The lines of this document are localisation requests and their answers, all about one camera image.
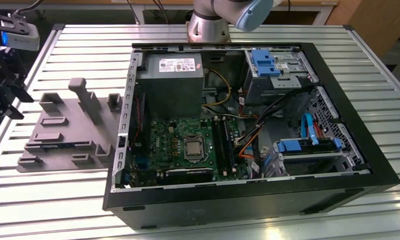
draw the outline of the yellow wire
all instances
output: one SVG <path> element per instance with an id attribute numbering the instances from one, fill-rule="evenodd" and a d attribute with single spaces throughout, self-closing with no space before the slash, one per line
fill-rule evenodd
<path id="1" fill-rule="evenodd" d="M 209 72 L 213 72 L 218 76 L 218 78 L 224 81 L 224 83 L 226 85 L 226 88 L 228 88 L 228 94 L 226 94 L 226 97 L 225 97 L 225 99 L 222 101 L 214 102 L 214 103 L 202 104 L 202 106 L 217 106 L 217 105 L 220 105 L 220 104 L 222 104 L 222 103 L 225 103 L 228 101 L 228 99 L 229 99 L 229 97 L 232 95 L 232 88 L 229 86 L 229 83 L 228 83 L 226 79 L 222 77 L 222 75 L 217 71 L 214 71 L 213 69 L 209 69 Z"/>

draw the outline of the aluminum extrusion table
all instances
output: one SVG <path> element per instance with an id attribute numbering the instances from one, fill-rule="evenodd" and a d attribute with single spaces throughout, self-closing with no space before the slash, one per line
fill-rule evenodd
<path id="1" fill-rule="evenodd" d="M 312 42 L 400 177 L 400 83 L 354 31 L 341 26 L 229 30 L 232 42 Z M 124 92 L 132 43 L 185 42 L 184 25 L 66 25 L 53 30 L 26 78 L 29 93 L 66 90 L 86 78 L 97 97 Z M 13 103 L 23 120 L 0 126 L 0 239 L 400 239 L 400 185 L 329 213 L 133 231 L 102 211 L 106 170 L 18 173 L 17 160 L 41 107 Z"/>

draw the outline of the cpu socket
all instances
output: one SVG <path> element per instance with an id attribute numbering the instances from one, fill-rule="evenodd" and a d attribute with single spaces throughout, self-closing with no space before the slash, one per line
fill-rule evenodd
<path id="1" fill-rule="evenodd" d="M 204 139 L 198 135 L 186 135 L 182 137 L 184 159 L 192 164 L 205 159 Z"/>

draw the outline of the blue drive bracket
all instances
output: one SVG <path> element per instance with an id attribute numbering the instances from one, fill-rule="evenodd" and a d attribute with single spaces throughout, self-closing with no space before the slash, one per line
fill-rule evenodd
<path id="1" fill-rule="evenodd" d="M 276 67 L 274 57 L 268 50 L 252 50 L 252 63 L 258 77 L 278 77 L 280 70 Z"/>
<path id="2" fill-rule="evenodd" d="M 333 144 L 334 144 L 337 151 L 342 149 L 342 142 L 337 137 L 333 138 Z"/>
<path id="3" fill-rule="evenodd" d="M 277 150 L 280 153 L 282 152 L 293 152 L 301 150 L 300 141 L 297 140 L 282 140 L 277 143 Z"/>

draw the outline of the power supply label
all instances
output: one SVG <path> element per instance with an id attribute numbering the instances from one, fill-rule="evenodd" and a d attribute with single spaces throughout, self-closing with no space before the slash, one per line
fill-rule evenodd
<path id="1" fill-rule="evenodd" d="M 161 59 L 158 72 L 194 72 L 196 62 L 193 58 Z"/>

